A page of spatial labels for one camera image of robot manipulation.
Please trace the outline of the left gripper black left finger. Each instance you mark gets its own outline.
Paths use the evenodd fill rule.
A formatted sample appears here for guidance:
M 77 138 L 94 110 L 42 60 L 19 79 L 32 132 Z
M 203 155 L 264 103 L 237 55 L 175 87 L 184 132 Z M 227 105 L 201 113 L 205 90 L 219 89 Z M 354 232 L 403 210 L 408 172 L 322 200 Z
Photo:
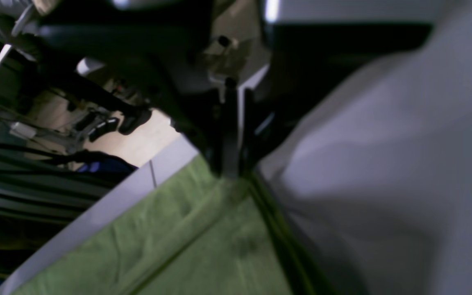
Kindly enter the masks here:
M 38 33 L 52 48 L 95 58 L 170 116 L 217 176 L 238 177 L 237 90 L 200 63 L 213 0 L 62 0 Z

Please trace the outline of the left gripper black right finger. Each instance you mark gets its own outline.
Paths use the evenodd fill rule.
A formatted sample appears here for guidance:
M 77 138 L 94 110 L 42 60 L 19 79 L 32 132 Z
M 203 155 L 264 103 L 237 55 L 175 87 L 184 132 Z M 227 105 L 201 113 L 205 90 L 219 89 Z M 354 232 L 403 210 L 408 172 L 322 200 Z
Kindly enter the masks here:
M 417 49 L 433 27 L 431 0 L 259 0 L 268 70 L 243 90 L 238 174 L 248 174 L 301 118 L 376 58 Z

